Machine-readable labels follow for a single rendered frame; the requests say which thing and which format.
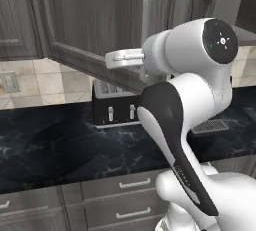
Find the black toaster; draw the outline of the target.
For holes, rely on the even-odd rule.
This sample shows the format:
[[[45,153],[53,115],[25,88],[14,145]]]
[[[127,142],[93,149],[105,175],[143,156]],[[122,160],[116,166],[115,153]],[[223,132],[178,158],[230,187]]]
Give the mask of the black toaster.
[[[92,86],[92,112],[94,125],[100,128],[137,125],[139,96],[95,79]]]

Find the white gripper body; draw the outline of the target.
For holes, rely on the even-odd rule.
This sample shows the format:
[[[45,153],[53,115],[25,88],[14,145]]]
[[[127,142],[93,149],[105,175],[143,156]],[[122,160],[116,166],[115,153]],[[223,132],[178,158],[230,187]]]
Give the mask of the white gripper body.
[[[105,62],[108,69],[118,69],[142,66],[144,58],[145,54],[141,48],[123,49],[107,53]]]

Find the grey drawer front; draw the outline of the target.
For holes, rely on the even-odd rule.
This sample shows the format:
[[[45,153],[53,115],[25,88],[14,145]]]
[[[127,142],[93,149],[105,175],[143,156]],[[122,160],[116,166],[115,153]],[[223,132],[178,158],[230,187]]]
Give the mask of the grey drawer front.
[[[83,196],[85,200],[89,200],[98,197],[118,195],[140,190],[154,190],[156,177],[162,172],[164,172],[164,169],[86,181],[82,183]],[[126,189],[120,189],[119,187],[120,182],[126,184],[144,181],[147,178],[151,179],[151,183],[149,185]]]
[[[7,201],[10,201],[10,206],[0,210],[0,214],[52,209],[64,205],[58,186],[0,195],[0,204]]]
[[[151,208],[147,215],[117,219],[116,213],[125,214]],[[154,231],[158,221],[165,215],[168,202],[155,191],[127,194],[87,205],[88,231]]]

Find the grey wood cabinet door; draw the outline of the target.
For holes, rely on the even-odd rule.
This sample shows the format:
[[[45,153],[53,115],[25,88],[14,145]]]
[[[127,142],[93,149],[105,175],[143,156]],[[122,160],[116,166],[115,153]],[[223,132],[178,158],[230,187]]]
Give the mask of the grey wood cabinet door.
[[[139,93],[165,80],[138,67],[109,70],[108,52],[139,48],[143,0],[33,0],[43,55]],[[170,0],[154,0],[151,35],[169,27]]]

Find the grey wall outlet plate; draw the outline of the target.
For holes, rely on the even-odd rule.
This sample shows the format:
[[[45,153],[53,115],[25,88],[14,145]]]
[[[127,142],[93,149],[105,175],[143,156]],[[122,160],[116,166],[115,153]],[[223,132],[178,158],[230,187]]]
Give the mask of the grey wall outlet plate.
[[[0,80],[7,93],[17,93],[20,91],[18,80],[14,71],[0,72]]]

